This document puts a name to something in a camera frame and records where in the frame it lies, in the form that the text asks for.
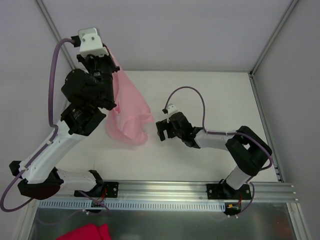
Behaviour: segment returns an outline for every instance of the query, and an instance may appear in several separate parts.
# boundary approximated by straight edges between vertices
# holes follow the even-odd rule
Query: red cloth
[[[67,234],[58,237],[56,240],[112,240],[109,235],[107,224],[95,226],[88,224]]]

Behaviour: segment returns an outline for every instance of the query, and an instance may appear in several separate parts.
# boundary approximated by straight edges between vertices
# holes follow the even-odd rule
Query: white enclosure wall
[[[302,0],[255,75],[285,180],[320,238],[320,1]]]
[[[5,1],[0,8],[0,193],[12,181],[12,161],[27,158],[51,132],[48,125],[48,82],[56,42],[33,1]],[[56,89],[70,67],[61,56]],[[63,95],[55,95],[55,116]],[[25,201],[14,186],[5,205],[14,208]],[[21,211],[0,211],[0,239],[10,240]]]
[[[62,37],[99,28],[125,70],[248,73],[291,0],[43,2]]]

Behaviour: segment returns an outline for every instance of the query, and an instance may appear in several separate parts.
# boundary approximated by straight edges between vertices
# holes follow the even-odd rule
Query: white arm segment
[[[196,144],[200,148],[213,148],[213,149],[221,149],[228,151],[226,147],[226,143],[229,139],[231,139],[232,135],[215,135],[215,134],[208,134],[204,130],[200,130],[194,140]]]
[[[58,169],[59,177],[63,180],[59,194],[73,194],[75,190],[89,192],[96,186],[95,177],[89,172],[70,172]]]
[[[64,121],[59,120],[57,125],[59,130],[57,136],[53,140],[53,143],[49,145],[22,174],[22,178],[26,179],[28,184],[43,183],[48,178],[52,169],[60,162],[67,152],[69,152],[73,146],[85,138],[85,136],[78,134],[70,135],[68,133],[69,127]],[[52,134],[53,131],[31,156],[33,156],[44,144],[49,141]],[[31,156],[20,162],[19,171],[24,170],[24,167],[30,160]]]
[[[227,135],[227,133],[226,135],[215,135],[207,134],[204,130],[201,130],[196,134],[194,140],[200,148],[214,148],[228,151],[226,143],[233,135]],[[238,190],[250,177],[236,166],[225,181],[234,190]]]

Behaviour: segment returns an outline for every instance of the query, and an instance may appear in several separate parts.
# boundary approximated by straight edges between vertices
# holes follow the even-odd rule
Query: pink fabric
[[[56,240],[112,240],[107,224],[95,226],[88,224],[58,237]]]
[[[136,146],[145,144],[148,135],[143,131],[143,125],[152,123],[154,118],[145,99],[121,67],[113,73],[113,92],[116,107],[108,114],[107,133],[123,143]]]

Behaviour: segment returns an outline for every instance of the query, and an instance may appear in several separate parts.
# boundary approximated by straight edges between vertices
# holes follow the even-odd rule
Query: metal frame edge
[[[250,73],[248,75],[249,75],[250,84],[251,84],[251,87],[252,87],[254,99],[255,99],[255,102],[256,102],[256,106],[258,108],[258,112],[259,112],[260,119],[261,119],[261,122],[262,122],[264,134],[265,134],[265,137],[266,137],[268,145],[270,146],[270,148],[273,151],[272,156],[273,156],[273,160],[274,160],[274,165],[278,169],[278,174],[280,176],[280,180],[282,182],[285,182],[286,178],[284,176],[284,171],[283,171],[281,162],[280,162],[280,160],[278,158],[279,154],[278,154],[277,148],[275,147],[275,141],[274,141],[274,138],[272,137],[272,132],[270,130],[270,125],[269,125],[268,120],[266,118],[265,111],[264,111],[264,108],[263,108],[263,105],[262,105],[262,102],[261,102],[261,98],[260,98],[260,94],[259,94],[259,88],[257,87],[257,81],[255,80],[254,75],[252,75]]]
[[[299,203],[287,203],[289,216],[297,240],[312,240]]]
[[[37,6],[37,8],[39,9],[41,15],[43,16],[50,32],[52,33],[52,36],[54,37],[55,41],[58,43],[62,38],[60,36],[60,33],[59,33],[55,23],[53,22],[50,14],[48,12],[48,9],[47,9],[45,3],[43,2],[43,0],[34,0],[34,3]],[[61,51],[62,51],[64,58],[68,62],[68,65],[70,66],[70,68],[75,69],[76,65],[75,65],[74,61],[72,60],[67,48],[64,45],[61,47]]]
[[[292,15],[293,11],[296,9],[296,7],[297,7],[299,2],[300,2],[300,0],[291,0],[289,5],[287,6],[287,8],[285,9],[283,15],[281,16],[278,24],[276,25],[275,29],[273,30],[271,36],[269,37],[268,41],[266,42],[266,44],[265,44],[262,52],[260,53],[257,61],[255,62],[255,65],[252,68],[252,71],[250,72],[251,74],[254,75],[258,71],[262,61],[267,56],[267,54],[270,51],[272,45],[274,44],[275,40],[277,39],[279,33],[283,29],[283,27],[286,24],[286,22],[289,19],[289,17]]]

